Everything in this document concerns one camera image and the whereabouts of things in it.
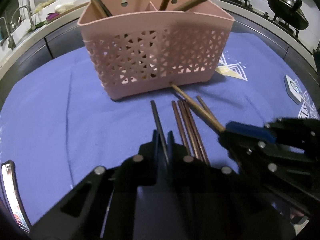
stove burner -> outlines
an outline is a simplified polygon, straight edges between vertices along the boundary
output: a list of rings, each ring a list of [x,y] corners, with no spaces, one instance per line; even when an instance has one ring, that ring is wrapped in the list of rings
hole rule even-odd
[[[248,4],[248,0],[227,0],[227,1],[230,1],[232,3],[236,3],[237,5],[241,5],[243,7],[248,8],[248,9],[252,8],[251,4],[250,3]]]
[[[298,35],[299,35],[299,31],[297,30],[297,29],[295,29],[296,30],[296,34],[294,35],[293,34],[293,30],[290,28],[290,25],[289,25],[289,23],[283,23],[282,21],[281,21],[282,19],[280,18],[280,17],[278,17],[277,15],[275,15],[274,17],[273,17],[273,19],[272,19],[272,21],[273,21],[273,23],[275,24],[275,25],[277,25],[278,27],[280,27],[280,28],[282,28],[283,30],[285,30],[288,34],[290,34],[290,35],[292,35],[292,36],[295,36],[296,38],[298,38]]]
[[[266,20],[272,22],[274,25],[276,25],[277,27],[279,27],[280,29],[282,29],[283,31],[285,31],[286,33],[288,33],[291,37],[293,37],[297,42],[300,43],[300,45],[302,45],[310,55],[312,55],[312,53],[310,52],[310,50],[298,39],[298,35],[299,35],[299,30],[295,29],[296,33],[294,34],[294,30],[292,30],[290,28],[290,25],[288,23],[283,23],[281,22],[281,18],[279,18],[279,21],[277,21],[276,19],[278,18],[278,16],[275,16],[273,19],[269,18],[269,15],[267,12],[262,13],[258,10],[255,10],[254,8],[252,8],[251,4],[248,4],[248,1],[243,1],[243,0],[222,0],[225,2],[228,2],[230,4],[234,4],[236,6],[242,7],[256,15],[259,15],[263,18],[265,18]]]

blue gripper pad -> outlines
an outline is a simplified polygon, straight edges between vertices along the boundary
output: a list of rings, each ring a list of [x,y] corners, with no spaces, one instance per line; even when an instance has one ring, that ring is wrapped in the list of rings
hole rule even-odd
[[[258,126],[248,125],[239,122],[229,122],[226,125],[226,129],[229,132],[256,138],[267,143],[276,143],[275,136],[273,136],[268,130]]]

metal screw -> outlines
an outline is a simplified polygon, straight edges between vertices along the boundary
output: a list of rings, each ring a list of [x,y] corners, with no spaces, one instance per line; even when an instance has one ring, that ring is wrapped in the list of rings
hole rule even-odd
[[[184,156],[184,157],[183,157],[183,161],[184,161],[185,163],[191,163],[191,162],[193,162],[193,157],[192,157],[192,156],[189,156],[189,155]]]
[[[98,166],[94,169],[94,173],[97,175],[101,175],[102,173],[104,173],[106,171],[105,167],[103,166]]]
[[[265,144],[263,141],[259,141],[259,142],[258,142],[258,146],[259,146],[261,149],[263,149],[263,148],[266,146],[266,144]]]
[[[271,172],[275,172],[277,170],[277,168],[278,168],[277,165],[275,165],[274,163],[269,163],[268,164],[268,169]]]
[[[132,159],[133,159],[134,162],[139,163],[139,162],[143,161],[143,156],[140,155],[140,154],[137,154],[137,155],[133,156]]]
[[[232,169],[228,166],[224,166],[221,168],[221,172],[225,175],[229,175],[232,172]]]

lid handle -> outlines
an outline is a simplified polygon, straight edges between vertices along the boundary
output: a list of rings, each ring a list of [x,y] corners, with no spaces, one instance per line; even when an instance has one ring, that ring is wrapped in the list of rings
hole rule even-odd
[[[293,7],[292,7],[292,13],[294,14],[302,5],[302,1],[301,0],[296,0]]]

white geometric pattern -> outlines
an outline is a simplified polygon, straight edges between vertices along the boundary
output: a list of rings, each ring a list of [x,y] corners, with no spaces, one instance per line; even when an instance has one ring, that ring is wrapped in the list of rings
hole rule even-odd
[[[243,70],[243,67],[239,63],[227,64],[227,61],[223,53],[221,54],[221,57],[219,59],[219,64],[222,64],[222,65],[217,66],[216,72],[224,76],[231,76],[231,77],[248,81],[247,76],[245,75],[245,72]]]
[[[319,119],[318,111],[315,107],[315,104],[311,105],[309,94],[307,91],[302,92],[302,89],[299,85],[298,80],[295,80],[294,83],[299,89],[299,93],[301,95],[301,98],[303,100],[302,106],[300,108],[300,111],[298,113],[298,118],[314,118]]]

